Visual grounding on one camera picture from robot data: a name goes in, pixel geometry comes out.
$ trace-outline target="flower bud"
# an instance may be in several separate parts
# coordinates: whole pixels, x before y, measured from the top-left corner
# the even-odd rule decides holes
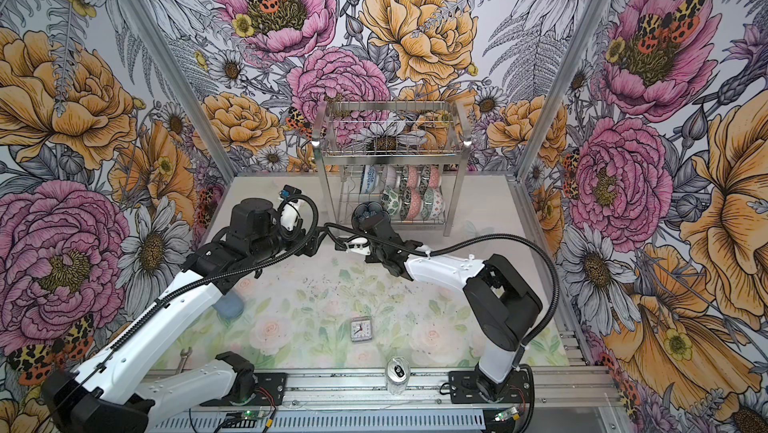
[[[704,205],[701,200],[694,195],[685,195],[680,198],[675,204],[675,211],[680,215],[683,221],[693,223],[701,217],[701,213],[704,211]]]
[[[362,23],[354,16],[346,17],[346,32],[350,36],[358,36],[362,33]]]
[[[75,151],[68,150],[58,159],[58,165],[70,176],[74,176],[85,168],[85,159]]]
[[[701,106],[694,114],[688,116],[683,123],[683,130],[681,131],[683,136],[683,147],[690,148],[694,145],[694,141],[701,140],[706,136],[708,125],[706,122],[706,115],[704,114],[704,107]]]
[[[384,58],[382,69],[389,73],[394,73],[400,69],[400,60],[396,55],[390,54],[388,57]]]

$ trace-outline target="purple flower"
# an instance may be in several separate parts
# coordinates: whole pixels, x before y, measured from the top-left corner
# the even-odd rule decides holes
[[[101,193],[48,181],[0,198],[0,347],[51,342],[92,314],[109,323],[123,302],[120,243],[128,221]]]
[[[283,61],[325,46],[336,33],[336,0],[281,0],[280,8],[265,13],[248,0],[216,0],[222,20],[231,22],[233,36],[244,39],[254,57],[251,63]]]
[[[379,67],[337,47],[310,54],[302,67],[288,73],[286,80],[293,91],[293,107],[309,122],[314,122],[321,100],[389,100],[386,78]],[[333,128],[339,143],[347,144],[352,140],[350,135],[368,122],[386,118],[387,111],[351,111],[348,116],[335,117]]]
[[[636,381],[635,388],[640,396],[640,408],[642,409],[642,422],[647,428],[653,427],[652,431],[660,433],[670,433],[677,430],[678,421],[666,406],[658,393],[643,383]]]
[[[640,118],[598,121],[579,153],[574,223],[600,230],[622,253],[642,246],[672,200],[664,154],[659,133]]]
[[[717,65],[707,61],[720,16],[710,17],[712,0],[706,0],[697,18],[700,24],[679,43],[659,42],[650,53],[640,52],[644,40],[639,19],[646,14],[664,17],[686,0],[629,0],[618,24],[608,30],[610,45],[602,68],[592,76],[592,93],[615,104],[628,115],[648,121],[667,120],[704,88]]]
[[[744,39],[732,40],[734,45],[726,48],[724,51],[730,53],[723,61],[728,60],[748,60],[753,61],[768,45],[768,34],[760,31],[753,24],[744,25]]]

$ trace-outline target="metal rail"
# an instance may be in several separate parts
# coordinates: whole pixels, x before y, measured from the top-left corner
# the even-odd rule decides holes
[[[525,146],[523,158],[518,164],[518,181],[522,182],[525,180],[528,171],[533,165],[533,160],[538,155],[539,150],[542,149],[544,138],[547,137],[547,130],[549,130],[552,121],[554,121],[555,116],[558,114],[558,108],[565,94],[565,89],[571,83],[574,73],[576,73],[579,57],[584,52],[588,42],[594,40],[595,25],[600,21],[600,17],[609,3],[610,0],[589,0],[584,16],[581,17],[576,25],[574,34],[571,37],[571,43],[568,44],[565,56],[563,56],[560,62],[558,72],[555,73],[552,86],[549,93],[547,93],[547,100],[542,108],[542,114],[539,116],[536,126],[534,126],[531,132],[531,138]]]
[[[231,183],[232,179],[235,178],[232,162],[226,155],[224,147],[221,146],[221,141],[219,141],[216,133],[211,128],[208,118],[203,113],[203,108],[200,102],[197,101],[192,86],[190,86],[187,77],[176,61],[176,56],[174,56],[168,43],[166,43],[162,30],[160,30],[154,18],[150,16],[152,7],[144,0],[118,1],[120,1],[120,6],[128,13],[128,18],[134,25],[134,28],[131,28],[131,30],[139,34],[155,63],[158,64],[168,83],[176,92],[181,106],[189,115],[192,124],[200,134],[200,138],[208,147],[210,157],[218,166],[224,182],[226,184]]]

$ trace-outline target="metal wire rack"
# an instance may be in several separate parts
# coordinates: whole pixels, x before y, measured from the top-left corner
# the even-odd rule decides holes
[[[381,176],[382,168],[380,166],[375,166],[375,168],[376,173]],[[340,168],[342,190],[341,194],[339,195],[338,203],[336,204],[336,211],[338,212],[340,221],[342,223],[350,224],[352,212],[361,203],[382,201],[381,187],[377,189],[377,192],[358,193],[358,191],[360,191],[360,178],[362,178],[362,173],[364,170],[365,167],[361,165],[343,166]],[[439,187],[438,191],[442,195],[442,187]],[[447,216],[448,215],[446,210],[444,209],[436,219],[408,220],[390,218],[390,223],[395,227],[400,227],[403,229],[435,229],[444,227],[446,225]]]
[[[381,200],[381,187],[370,194],[359,193],[365,165],[439,165],[441,170],[444,165],[457,165],[448,206],[437,219],[392,218],[392,224],[401,229],[443,227],[443,234],[450,235],[472,150],[471,136],[463,134],[470,131],[466,111],[464,104],[445,101],[321,102],[312,125],[312,149],[334,221],[349,224],[360,203]],[[342,188],[337,200],[331,194],[326,166],[339,167]],[[379,176],[381,169],[376,168]]]

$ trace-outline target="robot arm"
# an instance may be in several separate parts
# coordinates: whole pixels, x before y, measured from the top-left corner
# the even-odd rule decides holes
[[[73,372],[55,371],[42,387],[42,397],[63,433],[144,431],[147,427],[211,399],[234,403],[247,400],[257,385],[253,365],[232,352],[216,356],[202,369],[186,371],[161,383],[141,383],[151,366],[176,338],[208,307],[215,304],[254,265],[290,250],[301,241],[296,255],[314,255],[324,234],[304,238],[298,201],[287,201],[294,188],[281,192],[278,210],[262,198],[250,198],[232,212],[226,240],[220,235],[200,247],[156,301],[135,322],[139,327],[123,332],[93,358]],[[504,386],[514,364],[521,338],[533,326],[542,303],[506,258],[493,255],[481,261],[449,255],[408,255],[398,246],[428,254],[421,243],[403,242],[384,216],[366,219],[360,229],[386,243],[359,239],[338,249],[366,254],[367,263],[381,263],[391,274],[461,290],[488,337],[488,347],[478,365],[478,389],[489,401]],[[238,274],[221,278],[225,272]],[[258,278],[261,271],[256,271]],[[186,293],[170,295],[202,279],[212,279]],[[498,297],[492,288],[502,288]]]

